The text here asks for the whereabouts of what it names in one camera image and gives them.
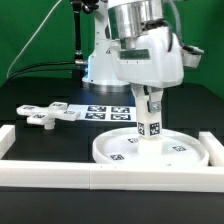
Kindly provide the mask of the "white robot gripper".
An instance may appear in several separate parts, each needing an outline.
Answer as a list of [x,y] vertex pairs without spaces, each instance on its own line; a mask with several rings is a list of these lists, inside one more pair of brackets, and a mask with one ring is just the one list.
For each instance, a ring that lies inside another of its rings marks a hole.
[[[150,112],[160,112],[161,88],[179,85],[183,80],[181,49],[173,34],[172,47],[168,50],[168,34],[167,27],[152,29],[136,39],[134,49],[122,49],[119,40],[111,42],[115,75],[119,80],[133,83],[131,89],[138,110],[146,108],[148,101]],[[142,85],[151,86],[149,96]]]

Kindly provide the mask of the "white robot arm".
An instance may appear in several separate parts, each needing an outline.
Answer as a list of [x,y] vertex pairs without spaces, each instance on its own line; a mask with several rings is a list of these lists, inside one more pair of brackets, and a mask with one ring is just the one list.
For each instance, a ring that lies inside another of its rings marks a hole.
[[129,86],[149,112],[159,112],[162,91],[181,84],[184,69],[197,67],[204,54],[183,42],[175,2],[100,0],[83,84],[105,92]]

